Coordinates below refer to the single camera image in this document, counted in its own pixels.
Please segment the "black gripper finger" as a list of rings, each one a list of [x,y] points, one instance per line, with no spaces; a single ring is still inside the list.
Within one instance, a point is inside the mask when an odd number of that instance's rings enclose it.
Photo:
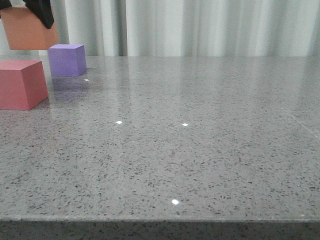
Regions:
[[[0,0],[0,10],[12,7],[10,0]]]
[[[42,24],[50,29],[54,24],[54,16],[50,0],[24,0],[25,6],[34,13]]]

